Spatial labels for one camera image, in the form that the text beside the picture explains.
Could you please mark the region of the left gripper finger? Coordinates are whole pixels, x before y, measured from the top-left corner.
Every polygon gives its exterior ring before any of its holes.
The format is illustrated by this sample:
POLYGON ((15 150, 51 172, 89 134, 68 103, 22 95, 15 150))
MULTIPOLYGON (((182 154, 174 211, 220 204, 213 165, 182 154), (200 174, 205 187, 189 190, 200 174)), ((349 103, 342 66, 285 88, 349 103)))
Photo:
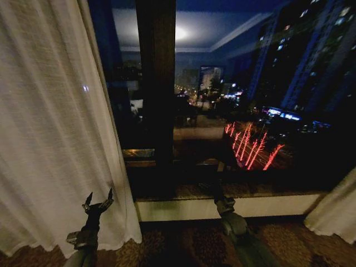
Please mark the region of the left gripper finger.
POLYGON ((91 200, 92 200, 92 195, 93 195, 93 192, 91 192, 88 197, 86 198, 86 201, 84 204, 82 204, 82 208, 84 209, 84 211, 89 211, 90 210, 90 203, 91 203, 91 200))
POLYGON ((108 209, 113 203, 113 192, 112 188, 110 188, 107 199, 101 204, 101 209, 108 209))

